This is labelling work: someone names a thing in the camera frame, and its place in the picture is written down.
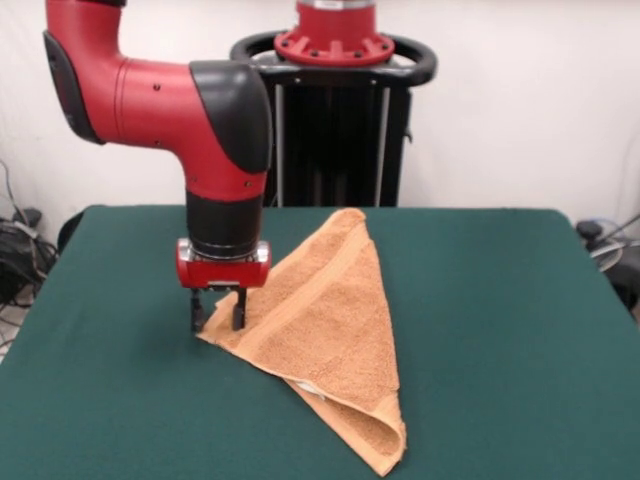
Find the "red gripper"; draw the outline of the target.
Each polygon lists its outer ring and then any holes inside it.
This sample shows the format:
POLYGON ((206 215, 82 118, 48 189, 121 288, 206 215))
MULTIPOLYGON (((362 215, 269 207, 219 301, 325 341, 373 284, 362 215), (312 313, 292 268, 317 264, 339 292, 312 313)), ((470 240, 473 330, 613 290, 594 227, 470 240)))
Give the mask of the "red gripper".
POLYGON ((246 322, 248 290, 260 288, 266 281, 272 265, 271 246, 259 241, 248 257, 233 260, 217 260, 200 256, 187 238, 176 245, 176 269, 180 284, 191 290, 190 325, 193 333, 199 333, 204 325, 204 308, 199 289, 237 288, 237 301, 232 312, 232 329, 242 330, 246 322))

